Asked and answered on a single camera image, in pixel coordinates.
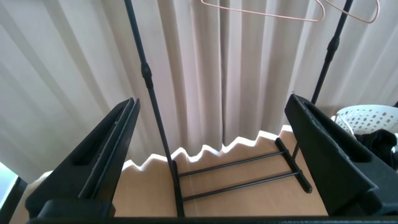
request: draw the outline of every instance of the perforated basket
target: perforated basket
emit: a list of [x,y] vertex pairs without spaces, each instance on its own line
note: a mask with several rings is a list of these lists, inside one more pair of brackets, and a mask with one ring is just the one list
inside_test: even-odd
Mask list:
[[378,129],[398,133],[398,108],[383,105],[357,105],[339,110],[335,122],[351,134],[369,134]]

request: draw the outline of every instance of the wooden floor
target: wooden floor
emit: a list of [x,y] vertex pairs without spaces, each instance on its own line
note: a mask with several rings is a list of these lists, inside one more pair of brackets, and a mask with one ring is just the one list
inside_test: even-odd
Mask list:
[[[279,136],[292,152],[296,143],[294,135],[290,131],[281,131]],[[182,173],[277,152],[272,140],[275,137],[263,133],[256,142],[252,143],[253,146],[248,146],[245,142],[237,143],[229,152],[221,151],[216,155],[209,150],[202,150],[202,155],[196,162],[182,152],[173,156],[178,164],[178,172]],[[301,152],[296,160],[313,187],[311,194],[303,191],[295,177],[286,177],[185,202],[185,215],[187,217],[327,215]],[[172,178],[163,157],[153,156],[142,167],[136,167],[131,162],[130,164],[129,166],[129,162],[126,162],[114,195],[116,216],[176,217]],[[288,172],[291,171],[283,156],[274,156],[182,177],[180,185],[182,195],[186,197]],[[11,223],[24,223],[28,220],[24,200],[39,184],[40,181],[28,186]]]

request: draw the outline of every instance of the clothes hanger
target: clothes hanger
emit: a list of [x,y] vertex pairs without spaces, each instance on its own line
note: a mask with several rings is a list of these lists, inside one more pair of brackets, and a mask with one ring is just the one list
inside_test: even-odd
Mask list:
[[262,15],[262,16],[271,16],[271,17],[276,17],[276,18],[283,18],[283,19],[292,19],[292,20],[296,20],[296,21],[306,21],[306,22],[320,22],[323,20],[323,18],[325,18],[325,8],[323,7],[323,4],[320,2],[320,0],[315,0],[322,8],[322,17],[320,19],[305,19],[305,18],[298,18],[298,17],[290,17],[290,16],[280,16],[280,15],[275,15],[275,14],[268,14],[265,12],[254,12],[254,11],[248,11],[248,10],[244,10],[244,9],[233,9],[230,7],[224,7],[224,6],[217,6],[215,4],[210,4],[205,2],[204,0],[201,0],[201,2],[205,5],[208,6],[213,6],[213,7],[217,7],[220,9],[227,9],[227,10],[231,10],[231,11],[236,11],[236,12],[248,12],[251,14],[257,14],[257,15]]
[[353,18],[355,18],[355,19],[357,19],[357,20],[359,20],[359,21],[365,22],[365,23],[367,23],[367,24],[371,24],[372,22],[374,22],[374,21],[377,19],[377,17],[379,16],[379,13],[380,13],[380,0],[376,0],[376,6],[377,6],[376,15],[374,15],[374,17],[373,17],[373,19],[372,19],[371,21],[366,21],[366,20],[364,20],[364,19],[362,19],[362,18],[360,18],[360,17],[358,17],[358,16],[354,16],[354,15],[352,15],[351,13],[348,13],[348,12],[346,12],[346,11],[340,9],[340,8],[337,7],[335,4],[331,3],[329,0],[325,0],[325,1],[326,1],[329,5],[335,7],[337,10],[341,11],[342,13],[347,14],[348,16],[351,16],[351,17],[353,17]]

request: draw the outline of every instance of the beige curtain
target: beige curtain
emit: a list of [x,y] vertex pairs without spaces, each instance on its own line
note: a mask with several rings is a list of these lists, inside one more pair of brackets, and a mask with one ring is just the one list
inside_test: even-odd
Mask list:
[[[313,0],[215,1],[319,17]],[[334,1],[343,6],[343,0]],[[223,11],[199,0],[134,0],[170,150],[193,156],[237,136],[278,133],[289,95],[310,98],[340,13],[320,23]],[[398,1],[349,18],[318,106],[332,114],[398,100]],[[372,0],[352,12],[371,18]],[[127,159],[164,154],[122,0],[0,1],[0,161],[28,182],[54,169],[110,109],[142,108]]]

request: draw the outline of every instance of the white curtain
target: white curtain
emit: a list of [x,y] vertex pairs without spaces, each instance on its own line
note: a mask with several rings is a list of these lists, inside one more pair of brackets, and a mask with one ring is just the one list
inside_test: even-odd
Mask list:
[[[207,0],[320,17],[313,0]],[[345,1],[334,1],[343,7]],[[193,156],[278,133],[289,95],[311,98],[340,12],[323,22],[241,14],[199,0],[133,0],[170,150]],[[352,13],[370,19],[373,0]],[[398,100],[398,1],[370,25],[348,18],[317,105]],[[31,182],[54,169],[122,100],[141,99],[127,159],[164,154],[122,0],[0,0],[0,161]]]

